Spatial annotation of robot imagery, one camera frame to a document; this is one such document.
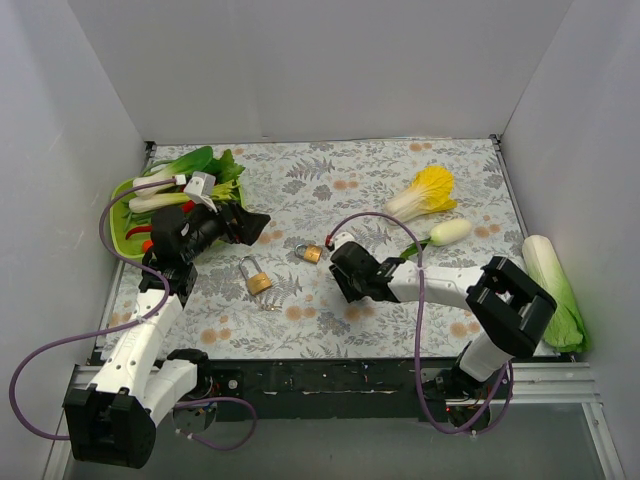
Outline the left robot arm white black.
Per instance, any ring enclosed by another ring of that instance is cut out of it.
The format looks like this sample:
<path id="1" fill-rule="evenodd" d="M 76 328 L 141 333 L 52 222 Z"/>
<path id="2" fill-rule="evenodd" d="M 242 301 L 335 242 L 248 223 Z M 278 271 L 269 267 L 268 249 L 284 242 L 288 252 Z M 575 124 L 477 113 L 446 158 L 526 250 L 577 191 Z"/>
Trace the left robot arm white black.
<path id="1" fill-rule="evenodd" d="M 72 453 L 79 461 L 140 468 L 154 448 L 158 424 L 181 400 L 200 400 L 214 387 L 206 353 L 175 350 L 152 371 L 171 326 L 197 279 L 195 258 L 214 242 L 253 245 L 271 218 L 236 202 L 184 212 L 163 207 L 151 217 L 143 257 L 136 326 L 124 330 L 99 372 L 64 401 Z"/>

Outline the small brass padlock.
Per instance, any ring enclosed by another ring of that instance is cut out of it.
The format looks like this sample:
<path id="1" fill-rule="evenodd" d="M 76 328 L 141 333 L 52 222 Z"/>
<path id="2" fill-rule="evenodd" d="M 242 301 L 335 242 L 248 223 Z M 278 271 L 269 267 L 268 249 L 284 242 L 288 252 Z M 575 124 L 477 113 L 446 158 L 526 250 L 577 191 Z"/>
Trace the small brass padlock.
<path id="1" fill-rule="evenodd" d="M 323 249 L 314 244 L 298 244 L 294 248 L 294 255 L 307 263 L 317 264 L 322 257 Z"/>

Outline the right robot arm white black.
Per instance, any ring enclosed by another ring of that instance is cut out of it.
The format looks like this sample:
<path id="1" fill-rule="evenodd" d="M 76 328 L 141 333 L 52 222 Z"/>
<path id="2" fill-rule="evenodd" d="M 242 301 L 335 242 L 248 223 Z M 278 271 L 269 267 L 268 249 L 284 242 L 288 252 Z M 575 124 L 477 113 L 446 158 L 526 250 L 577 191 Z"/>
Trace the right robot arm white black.
<path id="1" fill-rule="evenodd" d="M 546 290 L 502 256 L 466 268 L 420 268 L 399 257 L 379 262 L 347 233 L 332 240 L 329 250 L 329 270 L 348 302 L 424 300 L 473 313 L 481 334 L 449 372 L 431 382 L 447 395 L 475 397 L 505 363 L 531 358 L 557 308 Z"/>

